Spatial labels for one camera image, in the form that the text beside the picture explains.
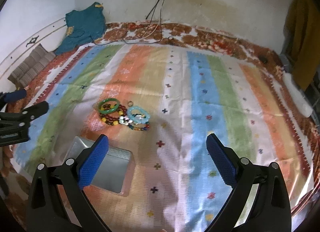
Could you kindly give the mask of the grey metal tin box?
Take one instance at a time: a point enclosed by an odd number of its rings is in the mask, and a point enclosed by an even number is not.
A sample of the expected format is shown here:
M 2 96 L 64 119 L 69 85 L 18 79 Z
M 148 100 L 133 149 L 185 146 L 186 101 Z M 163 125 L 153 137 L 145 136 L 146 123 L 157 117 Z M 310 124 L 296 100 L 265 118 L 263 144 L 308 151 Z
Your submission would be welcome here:
M 107 136 L 96 141 L 76 136 L 65 156 L 69 159 L 75 160 L 75 182 L 80 190 L 91 185 L 124 197 L 129 194 L 135 169 L 133 154 L 111 146 Z

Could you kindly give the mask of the striped grey folded blanket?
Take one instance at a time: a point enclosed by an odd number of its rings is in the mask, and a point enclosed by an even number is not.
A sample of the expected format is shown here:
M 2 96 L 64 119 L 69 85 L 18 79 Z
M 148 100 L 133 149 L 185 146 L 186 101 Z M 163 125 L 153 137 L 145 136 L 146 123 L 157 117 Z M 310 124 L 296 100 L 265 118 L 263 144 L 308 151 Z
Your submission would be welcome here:
M 56 57 L 41 44 L 9 75 L 8 80 L 17 88 L 26 87 Z

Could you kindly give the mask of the green jade bangle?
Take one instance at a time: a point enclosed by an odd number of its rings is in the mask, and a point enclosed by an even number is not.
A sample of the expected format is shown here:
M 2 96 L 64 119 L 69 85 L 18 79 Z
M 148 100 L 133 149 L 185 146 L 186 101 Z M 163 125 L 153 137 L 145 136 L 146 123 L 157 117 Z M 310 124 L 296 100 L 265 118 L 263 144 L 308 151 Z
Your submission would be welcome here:
M 98 112 L 101 114 L 112 114 L 120 106 L 120 101 L 116 98 L 107 98 L 98 104 Z

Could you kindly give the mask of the striped colourful bed cloth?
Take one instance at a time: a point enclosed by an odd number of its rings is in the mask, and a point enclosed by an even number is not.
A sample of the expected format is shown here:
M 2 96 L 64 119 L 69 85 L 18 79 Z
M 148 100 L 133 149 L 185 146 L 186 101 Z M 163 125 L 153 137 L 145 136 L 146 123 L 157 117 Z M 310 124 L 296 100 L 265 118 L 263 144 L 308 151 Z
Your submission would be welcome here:
M 44 98 L 46 115 L 33 121 L 30 140 L 14 150 L 19 170 L 60 164 L 80 136 L 108 136 L 133 154 L 135 169 L 124 197 L 89 186 L 85 193 L 113 231 L 204 231 L 231 188 L 206 149 L 221 142 L 252 163 L 275 161 L 290 204 L 314 187 L 310 139 L 293 116 L 282 72 L 259 62 L 159 45 L 92 46 L 67 58 L 66 73 L 50 70 L 31 103 Z M 98 112 L 107 98 L 112 114 Z

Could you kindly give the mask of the teal blue shirt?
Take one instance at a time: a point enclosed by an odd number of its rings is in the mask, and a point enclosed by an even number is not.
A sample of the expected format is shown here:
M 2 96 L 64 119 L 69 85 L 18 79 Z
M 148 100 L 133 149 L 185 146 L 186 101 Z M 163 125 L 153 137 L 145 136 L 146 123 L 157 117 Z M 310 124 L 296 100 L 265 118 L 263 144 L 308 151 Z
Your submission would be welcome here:
M 67 13 L 65 16 L 67 33 L 54 53 L 60 55 L 101 38 L 106 31 L 103 9 L 102 4 L 94 2 L 84 10 L 72 10 Z

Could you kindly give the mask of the white rolled pillow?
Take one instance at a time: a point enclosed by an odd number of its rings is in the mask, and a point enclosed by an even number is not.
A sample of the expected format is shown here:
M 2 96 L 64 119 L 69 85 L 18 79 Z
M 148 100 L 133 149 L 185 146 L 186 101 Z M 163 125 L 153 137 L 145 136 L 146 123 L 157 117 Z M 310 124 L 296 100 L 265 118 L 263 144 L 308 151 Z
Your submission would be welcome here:
M 302 114 L 306 118 L 310 117 L 313 112 L 313 108 L 310 106 L 304 95 L 295 85 L 292 75 L 290 73 L 284 72 L 283 82 L 287 87 L 287 90 L 300 114 Z

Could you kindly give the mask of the mustard yellow hanging garment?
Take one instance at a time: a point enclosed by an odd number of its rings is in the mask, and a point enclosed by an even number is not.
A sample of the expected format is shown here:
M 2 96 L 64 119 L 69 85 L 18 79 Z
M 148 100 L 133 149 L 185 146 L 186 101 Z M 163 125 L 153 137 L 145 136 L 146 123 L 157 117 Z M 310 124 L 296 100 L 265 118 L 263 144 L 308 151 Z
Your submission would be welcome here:
M 285 23 L 292 76 L 306 90 L 319 67 L 319 9 L 313 0 L 293 0 Z

